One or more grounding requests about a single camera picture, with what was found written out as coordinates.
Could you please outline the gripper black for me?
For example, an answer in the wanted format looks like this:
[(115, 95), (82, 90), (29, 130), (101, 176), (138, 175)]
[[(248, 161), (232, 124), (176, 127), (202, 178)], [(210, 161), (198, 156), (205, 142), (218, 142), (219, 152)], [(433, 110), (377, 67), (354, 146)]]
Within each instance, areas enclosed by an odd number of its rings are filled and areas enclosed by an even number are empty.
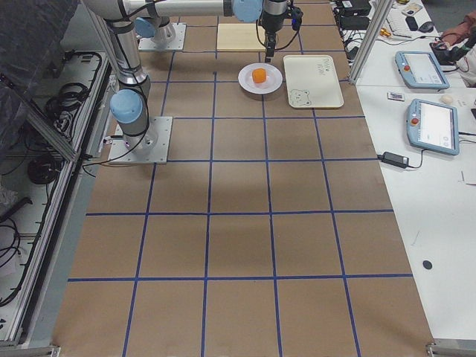
[(276, 48), (276, 33), (282, 29), (288, 13), (287, 0), (264, 0), (260, 25), (265, 31), (265, 62), (271, 62)]

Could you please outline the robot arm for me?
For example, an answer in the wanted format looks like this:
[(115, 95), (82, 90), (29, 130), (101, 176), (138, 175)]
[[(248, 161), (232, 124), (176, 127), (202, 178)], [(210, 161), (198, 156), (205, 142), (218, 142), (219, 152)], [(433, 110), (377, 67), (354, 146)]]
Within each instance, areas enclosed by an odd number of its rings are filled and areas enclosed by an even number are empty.
[(124, 146), (143, 152), (155, 143), (149, 128), (148, 94), (150, 78), (143, 70), (135, 25), (124, 1), (84, 1), (118, 80), (109, 108), (122, 131)]

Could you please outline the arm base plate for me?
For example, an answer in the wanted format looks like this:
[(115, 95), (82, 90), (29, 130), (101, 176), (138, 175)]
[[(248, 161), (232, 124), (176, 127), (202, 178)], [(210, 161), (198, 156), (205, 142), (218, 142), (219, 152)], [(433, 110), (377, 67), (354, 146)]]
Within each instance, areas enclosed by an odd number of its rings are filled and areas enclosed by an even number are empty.
[(145, 137), (131, 138), (117, 124), (115, 135), (120, 137), (112, 140), (108, 164), (166, 164), (172, 127), (172, 117), (152, 117)]
[(162, 27), (141, 25), (137, 30), (140, 37), (138, 50), (142, 52), (182, 51), (186, 34), (185, 23), (168, 23)]

